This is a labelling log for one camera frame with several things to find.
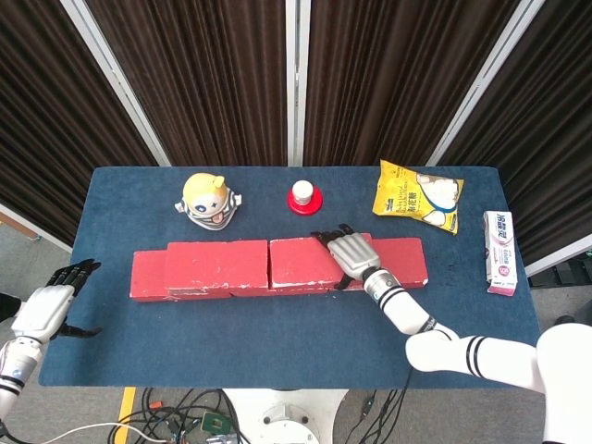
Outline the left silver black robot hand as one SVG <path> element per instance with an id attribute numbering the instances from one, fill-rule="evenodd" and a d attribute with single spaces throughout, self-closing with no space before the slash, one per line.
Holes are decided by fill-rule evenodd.
<path id="1" fill-rule="evenodd" d="M 101 333 L 101 327 L 87 330 L 67 323 L 71 304 L 91 273 L 100 266 L 100 262 L 86 259 L 57 269 L 45 286 L 38 288 L 19 308 L 11 326 L 15 337 L 46 344 L 58 336 L 87 339 Z"/>

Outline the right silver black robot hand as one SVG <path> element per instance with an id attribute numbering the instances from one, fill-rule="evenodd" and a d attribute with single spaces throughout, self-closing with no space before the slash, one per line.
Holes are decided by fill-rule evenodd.
<path id="1" fill-rule="evenodd" d="M 348 224 L 333 231 L 312 231 L 311 236 L 326 248 L 342 270 L 336 290 L 347 289 L 353 281 L 362 281 L 376 272 L 380 258 L 364 236 Z"/>

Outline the red foam brick chipped edge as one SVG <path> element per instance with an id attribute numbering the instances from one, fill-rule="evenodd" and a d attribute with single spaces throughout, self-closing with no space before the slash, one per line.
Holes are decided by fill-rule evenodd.
<path id="1" fill-rule="evenodd" d="M 323 267 L 326 252 L 329 253 L 312 237 L 271 240 L 268 244 L 269 287 L 326 288 L 323 280 L 318 280 L 323 279 L 319 266 Z"/>

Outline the red foam brick grey corner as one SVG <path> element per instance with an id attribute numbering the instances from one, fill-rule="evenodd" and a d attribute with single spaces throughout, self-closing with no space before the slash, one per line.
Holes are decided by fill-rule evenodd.
<path id="1" fill-rule="evenodd" d="M 166 248 L 167 290 L 256 295 L 268 288 L 267 241 L 171 242 Z"/>

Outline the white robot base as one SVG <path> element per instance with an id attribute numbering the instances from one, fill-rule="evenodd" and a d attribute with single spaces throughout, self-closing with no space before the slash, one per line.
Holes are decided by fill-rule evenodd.
<path id="1" fill-rule="evenodd" d="M 334 444 L 346 389 L 226 388 L 241 433 L 251 444 Z"/>

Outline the red round disc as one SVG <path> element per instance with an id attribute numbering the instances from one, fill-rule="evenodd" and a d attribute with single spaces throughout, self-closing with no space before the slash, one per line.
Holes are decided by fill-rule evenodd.
<path id="1" fill-rule="evenodd" d="M 312 216 L 321 209 L 323 205 L 323 194 L 321 190 L 314 185 L 309 203 L 300 204 L 297 203 L 293 191 L 288 191 L 287 205 L 288 208 L 297 215 Z"/>

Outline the yellow marshmallow bag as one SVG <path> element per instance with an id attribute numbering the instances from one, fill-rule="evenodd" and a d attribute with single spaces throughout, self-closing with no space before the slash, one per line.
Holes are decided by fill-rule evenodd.
<path id="1" fill-rule="evenodd" d="M 420 173 L 381 160 L 372 211 L 377 216 L 409 217 L 456 235 L 463 185 L 463 179 Z"/>

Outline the small white jar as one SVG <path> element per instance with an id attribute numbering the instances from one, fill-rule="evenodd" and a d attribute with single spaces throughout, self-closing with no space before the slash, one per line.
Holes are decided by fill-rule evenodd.
<path id="1" fill-rule="evenodd" d="M 298 180 L 291 188 L 293 201 L 299 206 L 305 206 L 312 200 L 314 194 L 314 185 L 308 180 Z"/>

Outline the white pink toothpaste box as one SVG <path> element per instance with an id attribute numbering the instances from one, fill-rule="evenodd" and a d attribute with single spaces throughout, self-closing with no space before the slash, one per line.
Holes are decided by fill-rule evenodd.
<path id="1" fill-rule="evenodd" d="M 486 211 L 483 218 L 487 292 L 511 297 L 517 286 L 512 213 Z"/>

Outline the blue table cloth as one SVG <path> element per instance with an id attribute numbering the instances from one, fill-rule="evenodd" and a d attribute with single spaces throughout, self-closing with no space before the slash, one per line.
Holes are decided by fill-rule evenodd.
<path id="1" fill-rule="evenodd" d="M 497 169 L 441 166 L 463 179 L 456 235 L 402 217 L 376 216 L 375 166 L 222 167 L 242 195 L 230 224 L 199 228 L 175 210 L 188 167 L 100 167 L 74 241 L 73 262 L 101 263 L 68 314 L 70 324 L 103 330 L 90 339 L 60 337 L 46 352 L 45 386 L 238 389 L 476 389 L 486 380 L 452 372 L 411 372 L 406 338 L 364 293 L 135 302 L 132 256 L 173 241 L 305 237 L 345 223 L 379 238 L 418 237 L 428 283 L 413 297 L 459 335 L 536 343 L 539 325 L 526 277 L 511 297 L 487 292 L 483 214 L 505 210 Z M 312 216 L 293 213 L 298 180 L 323 194 Z"/>

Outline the yellow plush toy striped shirt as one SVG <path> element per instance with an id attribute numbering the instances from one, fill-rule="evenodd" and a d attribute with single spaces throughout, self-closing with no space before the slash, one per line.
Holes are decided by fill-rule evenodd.
<path id="1" fill-rule="evenodd" d="M 186 180 L 175 208 L 195 225 L 219 231 L 229 224 L 241 204 L 242 195 L 232 190 L 223 176 L 196 173 Z"/>

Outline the dark brown pleated curtain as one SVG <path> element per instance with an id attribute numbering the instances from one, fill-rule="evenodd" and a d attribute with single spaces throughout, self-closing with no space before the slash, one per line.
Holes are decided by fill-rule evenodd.
<path id="1" fill-rule="evenodd" d="M 0 204 L 72 244 L 97 167 L 153 167 L 59 0 L 0 0 Z"/>
<path id="2" fill-rule="evenodd" d="M 285 0 L 86 0 L 174 166 L 285 166 Z"/>
<path id="3" fill-rule="evenodd" d="M 519 0 L 313 0 L 303 162 L 422 166 Z"/>
<path id="4" fill-rule="evenodd" d="M 526 264 L 592 234 L 592 0 L 545 0 L 440 162 L 499 171 Z"/>

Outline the green circuit board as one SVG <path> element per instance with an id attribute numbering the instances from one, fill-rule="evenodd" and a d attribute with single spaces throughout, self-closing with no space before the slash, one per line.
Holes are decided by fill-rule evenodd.
<path id="1" fill-rule="evenodd" d="M 214 436 L 227 435 L 232 429 L 231 420 L 222 413 L 206 412 L 203 414 L 201 430 Z"/>

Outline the white frame post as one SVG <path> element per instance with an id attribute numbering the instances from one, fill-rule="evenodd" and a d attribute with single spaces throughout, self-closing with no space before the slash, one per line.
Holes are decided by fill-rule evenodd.
<path id="1" fill-rule="evenodd" d="M 156 134 L 154 126 L 147 117 L 87 2 L 85 0 L 59 0 L 59 3 L 103 72 L 155 162 L 160 167 L 171 167 L 172 163 L 164 145 Z"/>
<path id="2" fill-rule="evenodd" d="M 285 0 L 287 162 L 302 167 L 312 0 Z"/>
<path id="3" fill-rule="evenodd" d="M 491 48 L 483 65 L 463 97 L 448 127 L 427 159 L 427 167 L 435 167 L 450 149 L 469 117 L 475 111 L 485 92 L 497 77 L 516 45 L 521 41 L 546 0 L 520 0 Z"/>

